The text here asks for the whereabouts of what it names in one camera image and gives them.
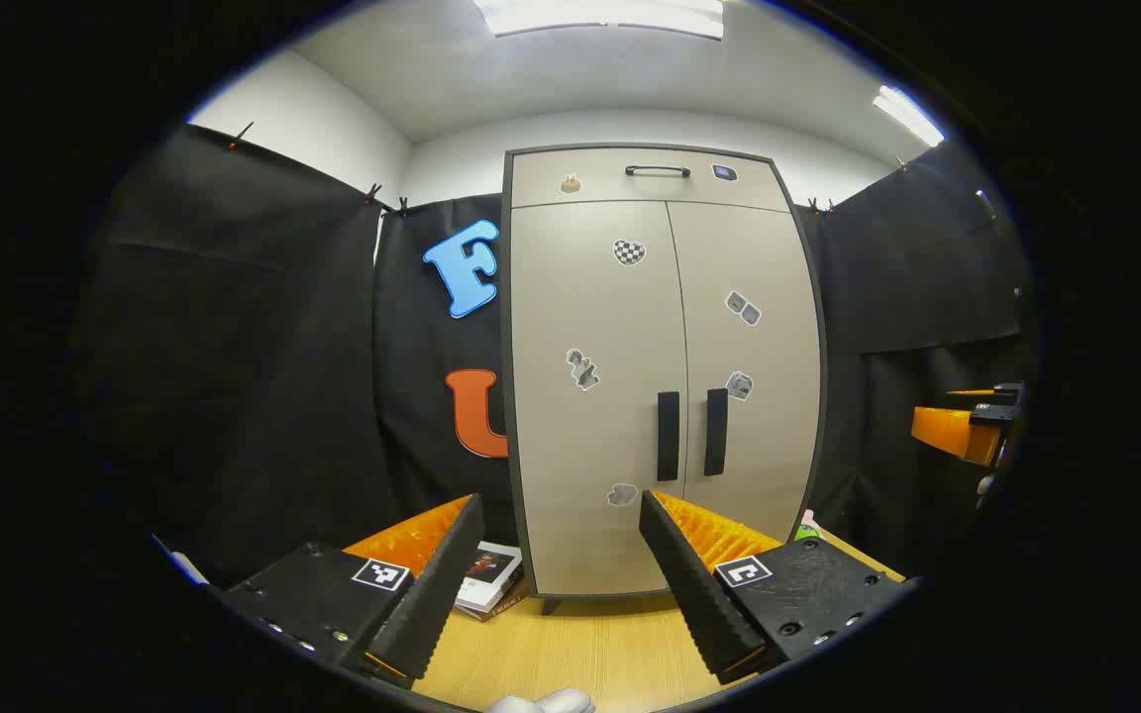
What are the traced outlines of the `small ceiling light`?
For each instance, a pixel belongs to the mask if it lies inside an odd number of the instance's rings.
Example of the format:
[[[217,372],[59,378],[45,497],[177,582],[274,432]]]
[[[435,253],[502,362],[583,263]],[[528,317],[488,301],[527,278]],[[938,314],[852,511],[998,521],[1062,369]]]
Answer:
[[[928,148],[937,148],[946,140],[945,133],[928,118],[911,96],[891,86],[880,86],[879,95],[873,99],[874,107],[892,118],[897,125],[905,128],[916,140],[923,141]]]

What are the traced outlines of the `black backdrop cloth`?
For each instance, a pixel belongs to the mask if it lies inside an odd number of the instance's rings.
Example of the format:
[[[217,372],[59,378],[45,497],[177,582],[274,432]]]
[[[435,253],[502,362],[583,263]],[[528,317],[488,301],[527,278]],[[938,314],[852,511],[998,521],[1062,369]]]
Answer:
[[[519,546],[501,384],[501,191],[408,209],[187,125],[115,191],[72,343],[90,441],[151,532],[232,585],[478,495]],[[915,407],[1031,376],[1023,251],[947,151],[812,214],[827,428],[818,522],[913,576],[977,509],[978,465]]]

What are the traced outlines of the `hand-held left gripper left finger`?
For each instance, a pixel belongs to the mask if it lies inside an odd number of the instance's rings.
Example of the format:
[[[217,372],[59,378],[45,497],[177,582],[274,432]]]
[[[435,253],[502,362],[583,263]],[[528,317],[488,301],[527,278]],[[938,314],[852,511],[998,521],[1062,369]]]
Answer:
[[[472,493],[351,546],[304,543],[222,601],[308,658],[408,689],[429,669],[483,533]]]

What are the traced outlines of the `large rectangular ceiling light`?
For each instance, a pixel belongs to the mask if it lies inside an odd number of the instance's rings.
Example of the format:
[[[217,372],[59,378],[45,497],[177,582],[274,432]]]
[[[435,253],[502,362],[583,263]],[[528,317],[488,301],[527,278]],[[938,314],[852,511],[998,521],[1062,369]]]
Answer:
[[[658,29],[680,35],[725,37],[723,0],[472,0],[495,37],[544,29]]]

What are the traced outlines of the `white booklet with photo cover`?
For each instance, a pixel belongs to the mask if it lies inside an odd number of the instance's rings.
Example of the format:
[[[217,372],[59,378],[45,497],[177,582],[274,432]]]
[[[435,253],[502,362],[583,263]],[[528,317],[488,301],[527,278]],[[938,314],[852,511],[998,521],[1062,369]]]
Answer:
[[[454,609],[488,622],[529,595],[519,546],[480,542],[459,588]]]

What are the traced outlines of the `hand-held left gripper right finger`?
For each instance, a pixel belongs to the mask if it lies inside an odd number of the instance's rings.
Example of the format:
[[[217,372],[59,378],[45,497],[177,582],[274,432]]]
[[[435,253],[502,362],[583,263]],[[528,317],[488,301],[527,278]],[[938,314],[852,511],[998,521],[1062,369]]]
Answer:
[[[837,538],[783,543],[667,493],[644,492],[639,532],[720,684],[827,650],[916,588]]]

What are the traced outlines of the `beige shoe cabinet door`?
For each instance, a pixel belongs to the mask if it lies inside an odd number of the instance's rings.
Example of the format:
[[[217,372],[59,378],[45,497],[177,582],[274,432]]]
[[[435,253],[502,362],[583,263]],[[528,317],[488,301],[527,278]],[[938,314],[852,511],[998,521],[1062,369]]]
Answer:
[[[646,491],[683,493],[688,375],[669,208],[610,200],[510,217],[505,420],[535,594],[665,591],[639,515]]]
[[[674,202],[688,366],[683,500],[772,538],[800,518],[818,444],[822,338],[791,214]]]

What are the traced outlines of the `beige double-door shoe cabinet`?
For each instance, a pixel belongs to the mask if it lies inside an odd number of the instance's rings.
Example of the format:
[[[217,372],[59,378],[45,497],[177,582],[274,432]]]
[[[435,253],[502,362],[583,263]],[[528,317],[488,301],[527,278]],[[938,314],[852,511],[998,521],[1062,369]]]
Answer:
[[[507,151],[501,384],[531,594],[663,592],[644,492],[788,538],[827,428],[827,325],[772,159],[653,141]]]

